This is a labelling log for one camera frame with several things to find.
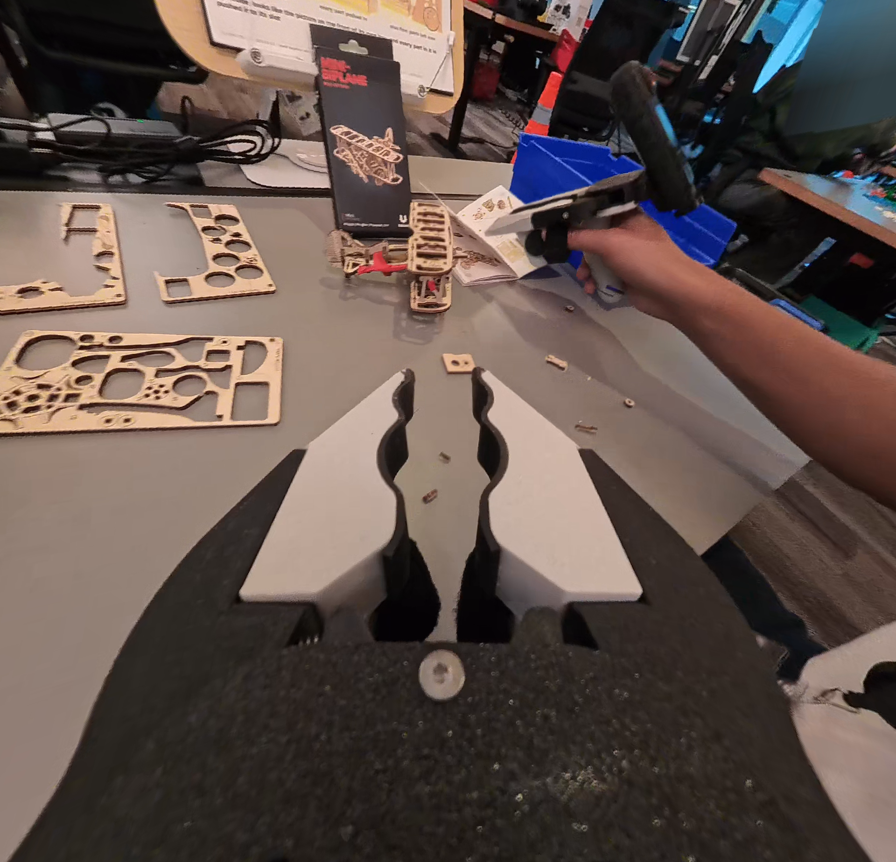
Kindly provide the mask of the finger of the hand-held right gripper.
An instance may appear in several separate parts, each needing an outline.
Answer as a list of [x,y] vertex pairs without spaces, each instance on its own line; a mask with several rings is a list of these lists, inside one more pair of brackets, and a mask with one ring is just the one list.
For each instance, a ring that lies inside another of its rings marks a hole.
[[646,172],[611,175],[590,186],[529,205],[532,215],[599,215],[646,198]]
[[552,196],[513,209],[492,221],[485,236],[529,233],[533,230],[566,228],[577,224],[591,212],[591,194]]

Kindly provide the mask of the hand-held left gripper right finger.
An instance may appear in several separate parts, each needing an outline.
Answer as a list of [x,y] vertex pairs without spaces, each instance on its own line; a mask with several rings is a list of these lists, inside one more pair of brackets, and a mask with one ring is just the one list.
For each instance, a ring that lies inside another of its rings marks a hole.
[[581,602],[634,602],[644,590],[581,449],[494,374],[472,375],[481,580],[514,614]]

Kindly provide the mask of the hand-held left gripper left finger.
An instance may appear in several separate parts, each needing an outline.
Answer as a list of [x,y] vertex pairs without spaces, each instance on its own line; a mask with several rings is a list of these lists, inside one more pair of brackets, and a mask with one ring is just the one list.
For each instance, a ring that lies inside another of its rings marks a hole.
[[397,372],[310,442],[239,591],[245,603],[371,614],[410,577],[403,495],[416,378]]

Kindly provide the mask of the person's right forearm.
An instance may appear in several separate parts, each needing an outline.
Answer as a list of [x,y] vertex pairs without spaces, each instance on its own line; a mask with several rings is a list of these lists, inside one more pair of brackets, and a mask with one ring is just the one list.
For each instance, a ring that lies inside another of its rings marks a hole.
[[807,456],[894,510],[894,366],[668,253],[678,330]]

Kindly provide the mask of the grey desk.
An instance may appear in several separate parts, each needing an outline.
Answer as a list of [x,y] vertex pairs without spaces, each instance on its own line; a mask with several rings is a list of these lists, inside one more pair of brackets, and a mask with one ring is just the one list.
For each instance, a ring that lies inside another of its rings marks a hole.
[[[289,451],[402,368],[417,385],[398,484],[442,599],[435,640],[455,634],[486,485],[471,381],[445,372],[445,352],[471,354],[595,449],[700,553],[808,460],[677,331],[633,308],[611,313],[584,301],[563,272],[459,286],[447,314],[416,318],[396,282],[345,280],[328,265],[328,198],[275,195],[234,168],[207,167],[203,180],[2,178],[3,284],[65,284],[90,242],[61,241],[59,207],[97,198],[117,216],[128,292],[122,307],[3,315],[2,355],[27,330],[260,336],[269,328],[285,347],[273,427],[2,438],[2,860],[52,796],[110,667],[174,567]],[[164,304],[155,273],[205,267],[196,229],[167,202],[234,205],[275,293]],[[566,360],[566,372],[548,354]],[[579,432],[578,421],[599,431]],[[424,505],[434,488],[438,498]]]

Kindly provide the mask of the person's right hand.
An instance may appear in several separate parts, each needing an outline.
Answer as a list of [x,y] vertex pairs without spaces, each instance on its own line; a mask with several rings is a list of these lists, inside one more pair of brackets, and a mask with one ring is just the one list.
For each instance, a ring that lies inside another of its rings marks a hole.
[[665,322],[677,324],[711,296],[715,274],[685,255],[641,210],[617,215],[605,228],[570,229],[567,245],[583,254],[577,280],[589,296],[598,294],[593,262],[621,281],[624,296],[637,310]]

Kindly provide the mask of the instruction booklet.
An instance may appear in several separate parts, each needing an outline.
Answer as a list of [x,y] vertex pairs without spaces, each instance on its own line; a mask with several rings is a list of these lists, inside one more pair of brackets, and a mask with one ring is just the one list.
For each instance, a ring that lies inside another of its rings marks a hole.
[[496,220],[519,205],[521,201],[499,185],[458,212],[449,212],[454,242],[452,276],[460,285],[517,281],[547,266],[543,257],[526,251],[523,236],[487,233]]

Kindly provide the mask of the blue plastic bin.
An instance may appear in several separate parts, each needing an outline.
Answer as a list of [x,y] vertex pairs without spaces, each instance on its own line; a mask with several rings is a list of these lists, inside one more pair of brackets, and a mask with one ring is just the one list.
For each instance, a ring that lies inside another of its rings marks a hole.
[[[515,156],[510,192],[522,203],[534,203],[641,169],[602,145],[525,133]],[[719,263],[736,231],[733,220],[707,204],[680,217],[658,211],[650,201],[642,207],[682,251],[711,268]]]

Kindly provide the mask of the orange traffic cone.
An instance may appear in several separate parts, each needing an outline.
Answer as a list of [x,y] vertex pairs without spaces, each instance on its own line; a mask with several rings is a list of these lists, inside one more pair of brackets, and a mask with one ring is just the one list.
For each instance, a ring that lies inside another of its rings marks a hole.
[[563,78],[563,72],[554,71],[549,74],[532,116],[524,128],[525,134],[549,136],[553,108]]

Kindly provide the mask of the wooden biplane model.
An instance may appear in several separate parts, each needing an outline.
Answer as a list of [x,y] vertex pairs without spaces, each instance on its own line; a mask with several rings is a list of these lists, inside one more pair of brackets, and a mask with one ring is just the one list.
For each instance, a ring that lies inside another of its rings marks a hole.
[[417,315],[442,315],[452,306],[454,235],[449,211],[439,202],[409,206],[409,238],[363,243],[342,230],[327,237],[325,255],[345,278],[404,275],[409,308]]

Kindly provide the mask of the black mesh chair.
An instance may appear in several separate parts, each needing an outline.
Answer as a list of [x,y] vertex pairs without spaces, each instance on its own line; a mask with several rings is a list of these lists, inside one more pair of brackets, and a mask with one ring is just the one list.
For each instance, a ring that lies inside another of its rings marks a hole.
[[663,35],[678,28],[686,8],[666,0],[603,0],[566,69],[557,92],[549,135],[605,140],[613,109],[609,81],[630,61],[645,63]]

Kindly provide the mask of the black biplane kit box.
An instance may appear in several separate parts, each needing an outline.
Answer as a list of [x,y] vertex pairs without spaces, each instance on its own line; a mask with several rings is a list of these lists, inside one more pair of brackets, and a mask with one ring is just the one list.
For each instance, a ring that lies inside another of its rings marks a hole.
[[310,27],[335,223],[355,238],[407,238],[411,188],[392,42]]

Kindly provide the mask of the wooden table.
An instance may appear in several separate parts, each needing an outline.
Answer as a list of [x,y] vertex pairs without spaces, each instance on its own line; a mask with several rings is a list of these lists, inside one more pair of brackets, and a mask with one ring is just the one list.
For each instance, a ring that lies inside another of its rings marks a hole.
[[454,114],[447,135],[446,149],[458,159],[465,160],[461,149],[464,120],[472,93],[474,72],[481,51],[487,42],[493,42],[506,34],[523,35],[534,39],[536,49],[551,51],[560,36],[536,27],[525,21],[518,21],[498,14],[493,9],[479,3],[463,0],[464,59],[463,77],[459,96],[454,105]]
[[834,177],[764,168],[758,174],[764,184],[818,210],[850,229],[895,248],[895,214],[877,198],[868,198],[855,183]]

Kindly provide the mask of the large wooden cutout sheet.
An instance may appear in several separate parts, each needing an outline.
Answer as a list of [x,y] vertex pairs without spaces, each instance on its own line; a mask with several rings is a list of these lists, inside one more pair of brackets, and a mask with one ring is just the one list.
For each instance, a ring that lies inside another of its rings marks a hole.
[[2,435],[267,427],[278,337],[28,330],[2,363]]

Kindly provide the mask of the person's dark pants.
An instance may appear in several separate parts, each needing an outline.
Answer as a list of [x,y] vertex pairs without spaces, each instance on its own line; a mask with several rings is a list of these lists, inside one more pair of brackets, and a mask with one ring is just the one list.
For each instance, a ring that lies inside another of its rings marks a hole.
[[795,684],[805,665],[826,652],[806,622],[778,598],[765,576],[729,536],[723,536],[702,555],[703,563],[733,600],[752,632],[764,644],[781,651],[778,680]]

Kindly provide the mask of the white stand base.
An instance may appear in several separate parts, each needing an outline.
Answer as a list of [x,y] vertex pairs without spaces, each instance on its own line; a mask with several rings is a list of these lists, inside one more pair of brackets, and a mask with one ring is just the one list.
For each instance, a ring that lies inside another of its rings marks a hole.
[[325,145],[321,141],[282,140],[267,159],[243,164],[240,169],[251,183],[266,188],[330,190]]

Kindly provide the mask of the wooden sheet with round holes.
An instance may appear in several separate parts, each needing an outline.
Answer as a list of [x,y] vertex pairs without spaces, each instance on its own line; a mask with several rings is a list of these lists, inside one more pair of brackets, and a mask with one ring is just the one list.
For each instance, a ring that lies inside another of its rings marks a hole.
[[205,267],[199,274],[183,277],[155,273],[164,304],[275,293],[274,280],[234,205],[170,201],[166,206],[185,212],[190,219],[201,241]]

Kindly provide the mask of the green plastic container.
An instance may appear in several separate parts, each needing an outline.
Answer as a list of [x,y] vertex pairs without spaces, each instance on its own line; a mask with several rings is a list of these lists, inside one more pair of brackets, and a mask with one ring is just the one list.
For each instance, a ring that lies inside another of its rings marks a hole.
[[880,337],[879,328],[857,321],[816,296],[807,297],[798,306],[815,320],[823,322],[828,336],[850,349],[868,353]]

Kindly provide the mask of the printed instruction paper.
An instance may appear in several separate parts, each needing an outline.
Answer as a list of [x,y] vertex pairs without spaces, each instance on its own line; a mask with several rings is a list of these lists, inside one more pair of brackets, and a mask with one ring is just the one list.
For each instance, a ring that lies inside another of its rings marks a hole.
[[451,0],[201,0],[213,46],[252,41],[306,50],[310,27],[357,30],[427,50],[451,26]]

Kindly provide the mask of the wooden sheet with rectangular cutouts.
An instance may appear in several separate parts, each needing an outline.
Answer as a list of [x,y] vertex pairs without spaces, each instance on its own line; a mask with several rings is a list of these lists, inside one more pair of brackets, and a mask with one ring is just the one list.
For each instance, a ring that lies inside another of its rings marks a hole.
[[103,276],[92,294],[73,295],[63,285],[35,280],[1,286],[2,315],[123,306],[127,301],[124,265],[114,209],[109,203],[62,203],[60,239],[75,233],[91,236],[91,263]]

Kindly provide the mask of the wooden clipboard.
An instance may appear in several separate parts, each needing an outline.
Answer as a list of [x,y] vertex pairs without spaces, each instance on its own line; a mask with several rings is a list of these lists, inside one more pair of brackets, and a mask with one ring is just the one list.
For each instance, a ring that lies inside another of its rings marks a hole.
[[[403,106],[407,110],[418,110],[432,115],[443,114],[455,105],[460,94],[463,77],[464,39],[463,39],[463,0],[451,0],[451,26],[447,29],[456,33],[453,59],[435,84],[435,90],[427,100],[417,105]],[[272,86],[262,79],[244,73],[237,62],[237,55],[243,49],[225,49],[213,46],[209,40],[203,5],[201,0],[154,0],[159,15],[169,35],[181,50],[197,65],[208,72],[218,75],[246,80],[266,88],[309,91],[315,85],[315,78],[308,84],[286,84]],[[310,52],[306,50],[286,49],[289,52]]]

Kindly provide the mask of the person's white shirt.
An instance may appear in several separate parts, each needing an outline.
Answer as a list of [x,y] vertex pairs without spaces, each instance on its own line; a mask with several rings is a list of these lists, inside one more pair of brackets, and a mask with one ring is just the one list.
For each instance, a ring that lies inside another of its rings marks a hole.
[[816,702],[827,688],[858,691],[868,669],[895,662],[895,623],[811,659],[797,682],[792,718],[829,799],[871,860],[895,859],[895,729],[872,712]]

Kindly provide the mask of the black power adapter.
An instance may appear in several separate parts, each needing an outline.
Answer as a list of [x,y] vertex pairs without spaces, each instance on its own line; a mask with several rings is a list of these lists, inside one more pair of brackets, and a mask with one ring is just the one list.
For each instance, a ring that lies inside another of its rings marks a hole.
[[154,119],[51,113],[44,117],[44,123],[55,140],[69,143],[167,143],[184,136],[172,123]]

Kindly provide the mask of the black office chair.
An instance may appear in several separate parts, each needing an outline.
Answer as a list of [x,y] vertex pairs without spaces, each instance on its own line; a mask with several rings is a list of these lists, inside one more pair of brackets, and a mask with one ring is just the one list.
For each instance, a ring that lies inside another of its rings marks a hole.
[[1,0],[2,62],[28,110],[144,117],[164,84],[208,72],[174,42],[154,0]]

